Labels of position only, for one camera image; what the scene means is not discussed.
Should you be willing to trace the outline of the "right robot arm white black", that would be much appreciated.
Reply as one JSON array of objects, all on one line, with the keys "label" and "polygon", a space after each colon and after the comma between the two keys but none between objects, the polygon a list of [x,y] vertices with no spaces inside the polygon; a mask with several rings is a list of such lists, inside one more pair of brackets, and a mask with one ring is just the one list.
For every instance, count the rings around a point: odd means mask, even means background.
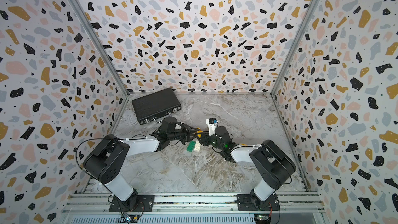
[{"label": "right robot arm white black", "polygon": [[249,146],[234,143],[224,126],[213,131],[198,131],[196,138],[203,146],[212,146],[227,162],[252,163],[261,181],[250,192],[250,204],[255,209],[271,207],[274,193],[291,178],[296,171],[294,162],[271,140]]}]

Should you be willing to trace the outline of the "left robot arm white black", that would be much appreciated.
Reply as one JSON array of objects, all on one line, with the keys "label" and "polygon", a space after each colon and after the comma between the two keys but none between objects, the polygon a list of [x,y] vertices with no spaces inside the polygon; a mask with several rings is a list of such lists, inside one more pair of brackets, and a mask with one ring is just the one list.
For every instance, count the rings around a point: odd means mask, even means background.
[{"label": "left robot arm white black", "polygon": [[133,155],[161,151],[171,141],[189,143],[200,130],[174,117],[166,117],[159,128],[140,139],[122,139],[110,134],[86,157],[83,168],[113,194],[117,203],[132,209],[138,204],[138,193],[120,172],[125,160]]}]

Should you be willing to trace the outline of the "green lego brick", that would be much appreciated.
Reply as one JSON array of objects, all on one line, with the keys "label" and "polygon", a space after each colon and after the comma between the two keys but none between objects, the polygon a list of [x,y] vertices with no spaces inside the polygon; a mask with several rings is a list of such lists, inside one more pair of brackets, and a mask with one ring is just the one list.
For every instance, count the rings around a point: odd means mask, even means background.
[{"label": "green lego brick", "polygon": [[195,146],[196,146],[196,141],[190,141],[188,146],[187,146],[186,151],[193,152],[194,149],[195,149]]}]

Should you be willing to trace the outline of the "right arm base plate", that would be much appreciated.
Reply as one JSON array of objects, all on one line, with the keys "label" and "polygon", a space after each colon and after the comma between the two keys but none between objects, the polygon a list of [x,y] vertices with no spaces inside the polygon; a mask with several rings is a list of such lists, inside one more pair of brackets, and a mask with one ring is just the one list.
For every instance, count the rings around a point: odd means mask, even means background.
[{"label": "right arm base plate", "polygon": [[236,195],[236,203],[239,211],[278,211],[279,199],[276,194],[271,194],[266,200],[260,200],[253,192],[250,194]]}]

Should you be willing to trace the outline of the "white lego brick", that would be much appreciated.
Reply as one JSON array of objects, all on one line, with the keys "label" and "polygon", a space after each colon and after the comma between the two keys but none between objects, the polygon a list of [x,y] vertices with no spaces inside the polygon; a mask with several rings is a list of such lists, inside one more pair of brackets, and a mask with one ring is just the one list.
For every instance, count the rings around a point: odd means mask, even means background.
[{"label": "white lego brick", "polygon": [[195,152],[200,152],[200,149],[201,149],[201,144],[200,144],[199,141],[196,141],[195,147],[194,147],[194,151]]}]

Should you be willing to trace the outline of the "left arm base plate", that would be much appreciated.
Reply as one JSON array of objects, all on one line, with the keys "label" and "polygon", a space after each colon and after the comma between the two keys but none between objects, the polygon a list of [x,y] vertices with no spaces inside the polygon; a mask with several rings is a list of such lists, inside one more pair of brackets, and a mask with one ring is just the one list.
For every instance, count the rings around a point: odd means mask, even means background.
[{"label": "left arm base plate", "polygon": [[126,201],[113,197],[109,212],[151,212],[155,195],[131,195]]}]

